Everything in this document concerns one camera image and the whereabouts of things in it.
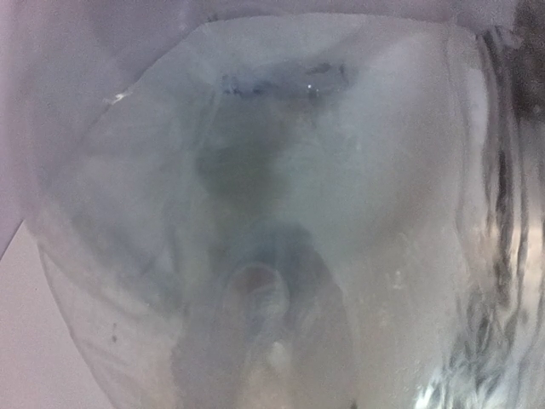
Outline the Pepsi bottle blue label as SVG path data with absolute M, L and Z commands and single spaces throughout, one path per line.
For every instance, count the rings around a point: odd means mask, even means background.
M 32 229 L 116 408 L 541 408 L 534 31 L 212 20 L 108 98 Z

